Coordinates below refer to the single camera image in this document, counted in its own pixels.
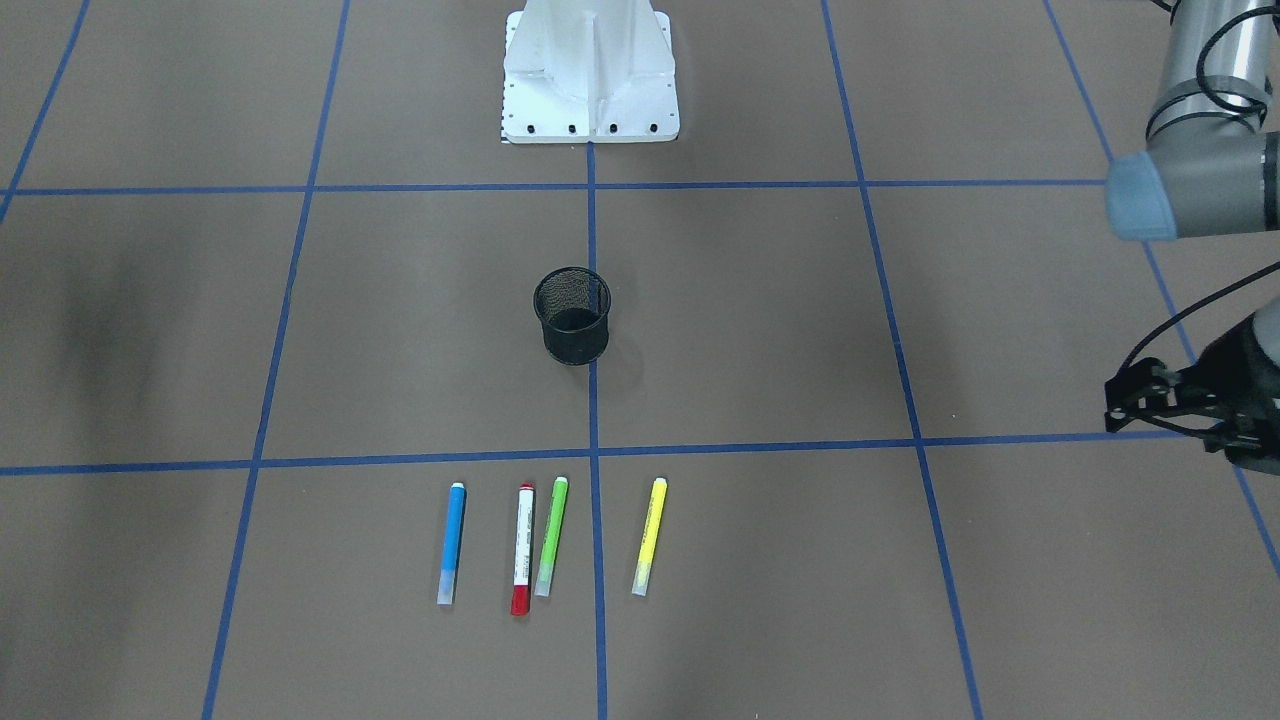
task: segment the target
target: black mesh cup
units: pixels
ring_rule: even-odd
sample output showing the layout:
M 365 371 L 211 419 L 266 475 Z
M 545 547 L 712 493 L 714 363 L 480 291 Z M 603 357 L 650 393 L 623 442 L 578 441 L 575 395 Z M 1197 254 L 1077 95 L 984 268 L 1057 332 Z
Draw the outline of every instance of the black mesh cup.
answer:
M 561 268 L 534 291 L 543 345 L 566 365 L 586 365 L 609 345 L 609 286 L 586 268 Z

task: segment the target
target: white base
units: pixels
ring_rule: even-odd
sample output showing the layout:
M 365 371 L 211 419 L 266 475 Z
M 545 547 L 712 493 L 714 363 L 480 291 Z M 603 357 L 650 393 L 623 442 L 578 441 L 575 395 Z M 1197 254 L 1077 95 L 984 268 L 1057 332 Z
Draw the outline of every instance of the white base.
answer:
M 507 17 L 507 47 L 524 12 Z M 654 12 L 667 47 L 671 18 Z M 673 77 L 634 77 L 600 101 L 598 127 L 591 127 L 588 101 L 570 97 L 547 77 L 506 73 L 502 92 L 502 140 L 525 143 L 666 142 L 680 135 L 680 108 Z

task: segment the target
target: yellow marker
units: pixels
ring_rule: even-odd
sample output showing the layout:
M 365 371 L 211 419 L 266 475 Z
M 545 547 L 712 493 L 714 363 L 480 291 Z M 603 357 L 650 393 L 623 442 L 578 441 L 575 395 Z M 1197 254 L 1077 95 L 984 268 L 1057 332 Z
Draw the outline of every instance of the yellow marker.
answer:
M 636 560 L 636 579 L 631 583 L 631 594 L 644 597 L 649 593 L 649 570 L 653 569 L 653 551 L 658 547 L 658 525 L 662 525 L 662 506 L 666 501 L 667 478 L 658 478 L 649 493 L 649 515 L 644 520 L 644 538 L 640 541 L 640 559 Z

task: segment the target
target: light blue cap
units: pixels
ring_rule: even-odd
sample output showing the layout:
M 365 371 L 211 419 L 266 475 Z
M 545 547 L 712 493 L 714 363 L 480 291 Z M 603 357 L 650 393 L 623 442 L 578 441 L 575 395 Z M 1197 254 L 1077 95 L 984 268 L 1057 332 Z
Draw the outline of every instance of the light blue cap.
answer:
M 1178 223 L 1160 172 L 1146 151 L 1111 161 L 1107 218 L 1123 240 L 1176 240 Z

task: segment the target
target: robotic arm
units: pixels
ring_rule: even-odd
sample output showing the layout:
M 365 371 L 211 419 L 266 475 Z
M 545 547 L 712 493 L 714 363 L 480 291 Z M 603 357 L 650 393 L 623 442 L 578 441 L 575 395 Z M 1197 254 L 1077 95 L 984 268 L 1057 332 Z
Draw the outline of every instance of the robotic arm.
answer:
M 1280 229 L 1280 133 L 1261 133 L 1271 105 L 1276 0 L 1175 0 L 1161 94 L 1147 150 L 1111 164 L 1107 215 L 1125 240 L 1175 240 Z M 1242 468 L 1280 475 L 1280 299 L 1213 341 L 1189 368 L 1134 363 L 1157 334 L 1271 265 L 1162 324 L 1106 383 L 1106 429 L 1144 420 L 1225 451 Z M 1204 429 L 1171 423 L 1201 416 Z

